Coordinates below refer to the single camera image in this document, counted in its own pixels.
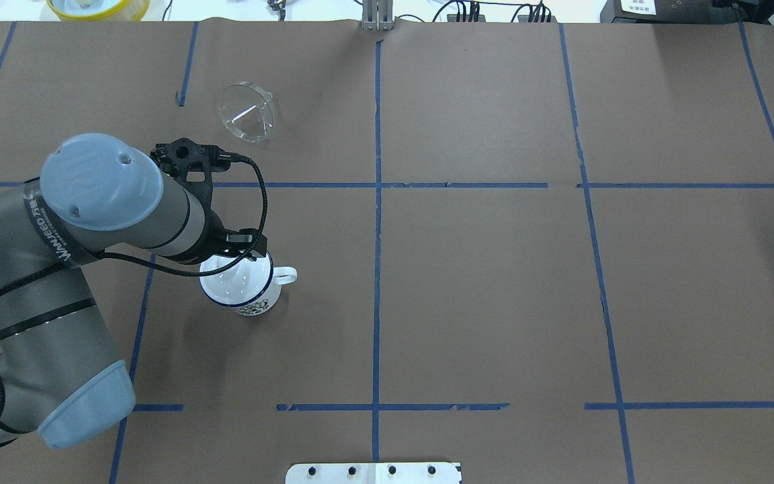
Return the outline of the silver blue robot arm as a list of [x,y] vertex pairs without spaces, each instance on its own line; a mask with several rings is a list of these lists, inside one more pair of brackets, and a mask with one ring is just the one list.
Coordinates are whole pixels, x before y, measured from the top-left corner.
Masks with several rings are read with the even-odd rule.
[[119,260],[179,278],[182,270],[112,251],[126,244],[179,266],[267,256],[262,233],[225,229],[212,211],[212,175],[251,157],[181,138],[143,153],[108,134],[78,134],[49,154],[39,177],[0,193],[0,448],[37,433],[68,448],[126,419],[132,377],[83,267]]

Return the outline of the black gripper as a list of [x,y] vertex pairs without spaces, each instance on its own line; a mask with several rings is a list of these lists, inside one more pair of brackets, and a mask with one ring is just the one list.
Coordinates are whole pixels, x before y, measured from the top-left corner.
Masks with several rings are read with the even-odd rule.
[[255,229],[227,229],[218,215],[211,215],[207,223],[206,245],[212,255],[243,256],[249,260],[267,257],[268,239],[264,234],[266,220],[260,220]]

